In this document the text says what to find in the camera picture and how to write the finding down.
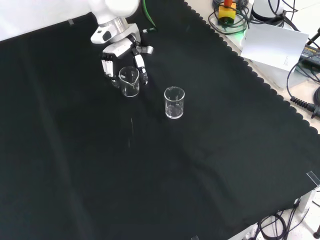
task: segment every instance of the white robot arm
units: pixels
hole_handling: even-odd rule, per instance
[[[135,65],[140,72],[140,81],[148,83],[145,63],[140,53],[151,54],[153,47],[139,46],[141,42],[138,26],[128,24],[126,18],[133,15],[140,0],[88,0],[92,13],[95,15],[99,27],[91,37],[94,44],[112,42],[102,53],[102,66],[105,76],[118,86],[118,76],[114,75],[114,58],[121,58],[132,53]]]
[[[88,3],[99,24],[91,37],[94,44],[117,42],[131,33],[136,34],[140,42],[137,25],[126,21],[127,17],[136,12],[140,0],[88,0]]]

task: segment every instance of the cable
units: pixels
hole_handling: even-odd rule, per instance
[[[247,28],[247,25],[246,25],[246,20],[245,18],[242,16],[242,11],[244,11],[244,14],[247,16],[249,14],[249,8],[247,7],[247,4],[248,4],[248,1],[247,0],[241,0],[239,3],[239,5],[237,5],[236,9],[230,7],[231,9],[235,10],[235,14],[238,15],[238,16],[241,16],[242,18],[237,21],[236,23],[225,23],[223,22],[222,20],[219,19],[219,17],[217,16],[217,12],[219,10],[219,6],[224,6],[224,2],[217,2],[217,1],[213,1],[213,4],[214,4],[214,10],[213,10],[213,13],[211,13],[208,17],[208,22],[209,24],[211,25],[211,27],[217,31],[218,33],[220,34],[223,34],[223,35],[234,35],[234,34],[238,34],[238,33],[243,33],[246,28]],[[215,18],[217,19],[218,23],[221,24],[221,26],[223,28],[240,28],[243,26],[243,28],[241,30],[238,30],[238,31],[233,31],[233,32],[223,32],[221,31],[221,29],[217,28],[212,22],[211,22],[211,16],[214,15]]]
[[[142,9],[143,9],[145,17],[149,20],[149,22],[153,25],[153,27],[155,29],[157,29],[154,21],[152,20],[152,18],[150,17],[150,15],[148,13],[147,6],[146,6],[146,0],[142,0]]]
[[[295,6],[296,6],[296,0],[293,0],[293,8],[292,9],[295,9]],[[292,13],[292,16],[291,16],[291,21],[294,18],[294,15],[295,15],[295,11],[293,10],[293,13]]]
[[[284,0],[282,0],[282,2],[287,5],[289,8],[291,8],[293,10],[293,12],[298,12],[299,10],[295,9],[294,7],[290,6],[288,3],[286,3]]]
[[[211,25],[211,27],[212,27],[215,31],[217,31],[218,33],[224,34],[224,35],[233,35],[233,34],[243,33],[243,32],[246,30],[246,28],[247,28],[246,23],[247,23],[247,25],[248,25],[248,27],[249,27],[249,23],[251,23],[251,24],[258,24],[258,25],[261,25],[261,24],[272,24],[272,23],[274,23],[275,20],[277,20],[277,21],[278,21],[278,20],[281,20],[281,21],[282,21],[281,27],[283,27],[283,25],[284,25],[284,16],[283,16],[282,14],[279,14],[279,15],[276,14],[276,12],[277,12],[278,9],[279,9],[280,0],[278,0],[278,2],[277,2],[276,11],[274,11],[273,9],[271,9],[272,12],[275,13],[275,17],[270,18],[270,19],[267,20],[267,21],[260,21],[260,20],[258,20],[258,19],[251,19],[251,17],[248,16],[248,15],[249,15],[249,8],[246,6],[246,4],[248,4],[247,1],[246,1],[246,0],[240,0],[239,3],[240,3],[240,4],[239,4],[236,8],[233,8],[233,7],[231,7],[231,6],[225,6],[225,5],[224,5],[224,2],[217,2],[217,0],[213,0],[213,3],[212,3],[212,4],[214,5],[214,10],[213,10],[213,13],[211,13],[211,14],[209,15],[209,17],[208,17],[208,22],[209,22],[209,24]],[[240,19],[238,22],[236,22],[236,23],[225,23],[225,22],[221,21],[221,20],[218,18],[218,16],[217,16],[217,12],[218,12],[220,6],[224,6],[224,7],[227,8],[227,9],[232,9],[232,10],[234,10],[234,11],[235,11],[235,14],[236,14],[237,16],[241,16],[241,19]],[[243,29],[238,30],[238,31],[234,31],[234,32],[223,32],[221,29],[217,28],[217,27],[211,22],[211,19],[210,19],[210,18],[211,18],[212,15],[214,15],[214,16],[216,17],[217,21],[222,25],[223,28],[239,28],[239,27],[242,27],[242,26],[243,26]]]
[[[311,55],[311,56],[307,56],[307,57],[304,57],[303,59],[299,60],[290,70],[289,74],[288,74],[288,77],[286,78],[286,90],[288,92],[288,94],[290,95],[290,97],[292,98],[293,96],[291,95],[290,93],[290,90],[289,90],[289,87],[288,87],[288,84],[289,84],[289,77],[292,73],[292,71],[295,69],[296,66],[298,66],[301,62],[303,62],[305,59],[310,59],[310,58],[313,58],[313,57],[316,57],[316,56],[320,56],[320,53],[318,54],[314,54],[314,55]]]
[[[318,207],[320,207],[320,205],[318,203],[316,203],[315,201],[312,201],[312,203],[314,203],[315,205],[317,205]]]
[[[320,83],[320,79],[319,79],[318,76],[315,74],[315,72],[312,70],[312,68],[310,69],[310,72],[311,72],[312,75],[317,79],[317,81]]]
[[[282,238],[286,235],[286,228],[287,228],[286,222],[285,222],[285,220],[283,219],[283,217],[280,216],[280,215],[278,215],[277,213],[274,214],[274,215],[272,215],[272,216],[275,216],[275,221],[274,221],[274,222],[275,222],[276,224],[277,224],[277,220],[280,220],[280,222],[282,223],[282,226],[283,226],[282,233],[281,233],[280,235],[278,235],[278,233],[277,233],[276,236],[268,236],[268,235],[265,234],[265,232],[264,232],[264,230],[263,230],[266,226],[264,226],[264,227],[261,227],[261,226],[260,226],[260,231],[261,231],[261,233],[262,233],[262,236],[263,236],[266,240],[278,240],[278,239],[282,239]]]
[[[289,230],[289,232],[291,232],[293,229],[295,229],[296,227],[298,227],[305,219],[305,217],[307,216],[308,212],[309,212],[310,208],[308,209],[308,211],[306,211],[305,215],[303,216],[303,218],[301,219],[301,221],[292,229]]]
[[[266,217],[264,220],[262,220],[261,224],[262,224],[265,220],[267,220],[268,218],[269,218],[269,217]],[[275,223],[275,222],[276,222],[276,220],[272,221],[271,223],[269,223],[269,224],[265,225],[262,229],[264,229],[264,228],[266,228],[266,227],[270,226],[271,224],[273,224],[273,223]]]

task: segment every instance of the black cloth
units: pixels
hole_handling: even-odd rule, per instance
[[[226,240],[315,187],[317,131],[183,1],[147,8],[135,98],[104,79],[91,14],[0,44],[1,239]]]

